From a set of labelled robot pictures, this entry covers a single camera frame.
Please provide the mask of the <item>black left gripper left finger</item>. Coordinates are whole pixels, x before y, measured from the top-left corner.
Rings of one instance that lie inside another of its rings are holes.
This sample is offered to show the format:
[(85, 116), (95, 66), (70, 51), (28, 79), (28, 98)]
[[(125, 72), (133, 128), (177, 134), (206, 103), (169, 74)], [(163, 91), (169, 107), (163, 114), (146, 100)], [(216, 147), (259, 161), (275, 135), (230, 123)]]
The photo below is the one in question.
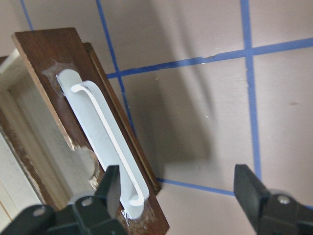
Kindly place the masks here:
[(94, 194), (100, 198), (110, 217), (116, 217), (121, 195), (120, 170), (119, 165), (110, 165)]

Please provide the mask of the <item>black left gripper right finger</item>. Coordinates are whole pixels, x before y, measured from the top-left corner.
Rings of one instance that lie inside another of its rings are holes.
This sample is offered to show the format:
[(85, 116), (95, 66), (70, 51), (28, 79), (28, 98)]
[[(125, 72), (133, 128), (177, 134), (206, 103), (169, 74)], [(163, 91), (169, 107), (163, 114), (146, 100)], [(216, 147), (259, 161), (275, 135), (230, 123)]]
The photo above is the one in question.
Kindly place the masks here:
[(234, 195), (255, 231), (270, 192), (245, 164), (235, 165)]

